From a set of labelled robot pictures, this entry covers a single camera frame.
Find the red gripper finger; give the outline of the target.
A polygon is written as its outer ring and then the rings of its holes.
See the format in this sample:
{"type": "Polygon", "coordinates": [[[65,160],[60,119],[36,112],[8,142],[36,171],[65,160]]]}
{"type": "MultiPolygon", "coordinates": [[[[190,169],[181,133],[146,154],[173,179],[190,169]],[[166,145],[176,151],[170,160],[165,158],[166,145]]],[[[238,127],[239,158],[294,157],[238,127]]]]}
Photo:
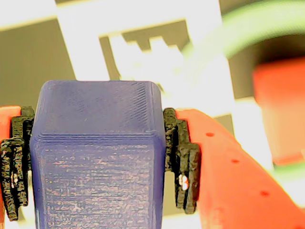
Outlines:
{"type": "Polygon", "coordinates": [[[203,229],[302,229],[305,211],[235,137],[195,109],[163,111],[175,204],[203,229]]]}
{"type": "Polygon", "coordinates": [[[19,207],[28,205],[34,117],[31,106],[0,108],[0,206],[10,221],[17,221],[19,207]]]}

